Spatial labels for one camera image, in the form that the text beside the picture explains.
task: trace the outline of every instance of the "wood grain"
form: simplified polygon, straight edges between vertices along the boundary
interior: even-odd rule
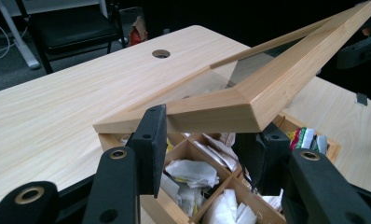
[[[341,146],[334,163],[338,171],[371,191],[371,100],[368,106],[355,101],[355,92],[314,77],[282,114],[336,141]]]
[[[0,200],[31,181],[61,190],[94,174],[103,154],[94,123],[247,48],[191,26],[0,91]]]
[[[371,1],[364,2],[329,20],[262,44],[264,47],[255,47],[259,53],[260,49],[283,44],[283,40],[308,34],[233,88],[166,103],[168,132],[262,132],[370,16]],[[246,50],[238,55],[252,54]],[[233,58],[223,62],[232,63]],[[206,69],[199,75],[206,73],[213,71]],[[100,121],[94,128],[98,133],[134,132],[142,116],[141,110],[127,111]]]

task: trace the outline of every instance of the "light wood tabletop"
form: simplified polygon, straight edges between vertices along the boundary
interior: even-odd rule
[[[171,56],[154,57],[158,49]],[[94,123],[245,49],[191,26],[0,91],[0,200],[31,181],[61,190],[95,174]]]
[[[94,123],[248,48],[190,26],[0,91],[0,200],[31,181],[61,190],[94,174],[103,153]],[[156,58],[157,49],[171,56]],[[282,113],[337,141],[337,169],[371,191],[371,101],[354,100],[353,92],[314,77]]]

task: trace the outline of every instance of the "black office chair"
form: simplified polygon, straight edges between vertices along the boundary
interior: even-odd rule
[[[111,43],[118,40],[126,48],[115,0],[109,2],[108,18],[91,6],[28,14],[26,0],[16,1],[47,74],[53,72],[50,62],[55,60],[97,49],[110,53]]]

